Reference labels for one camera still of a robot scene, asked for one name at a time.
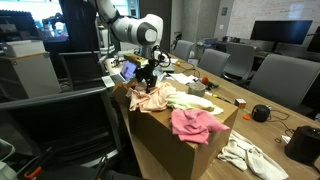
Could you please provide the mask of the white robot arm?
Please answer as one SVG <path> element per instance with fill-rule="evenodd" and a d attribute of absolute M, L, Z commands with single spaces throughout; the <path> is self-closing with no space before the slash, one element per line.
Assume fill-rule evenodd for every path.
<path fill-rule="evenodd" d="M 89 0 L 96 8 L 100 18 L 109 26 L 114 37 L 121 41 L 138 45 L 148 64 L 136 71 L 138 82 L 145 81 L 146 92 L 156 85 L 157 77 L 153 74 L 158 65 L 153 51 L 160 47 L 163 34 L 163 19 L 155 14 L 147 14 L 141 19 L 123 16 L 111 0 Z"/>

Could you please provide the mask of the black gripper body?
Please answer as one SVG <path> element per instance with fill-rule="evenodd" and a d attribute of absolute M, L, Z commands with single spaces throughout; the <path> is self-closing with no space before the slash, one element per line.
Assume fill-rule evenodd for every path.
<path fill-rule="evenodd" d="M 149 59 L 148 64 L 144 68 L 136 70 L 136 79 L 141 82 L 145 80 L 147 84 L 155 84 L 157 77 L 153 74 L 153 70 L 157 63 L 155 60 Z"/>

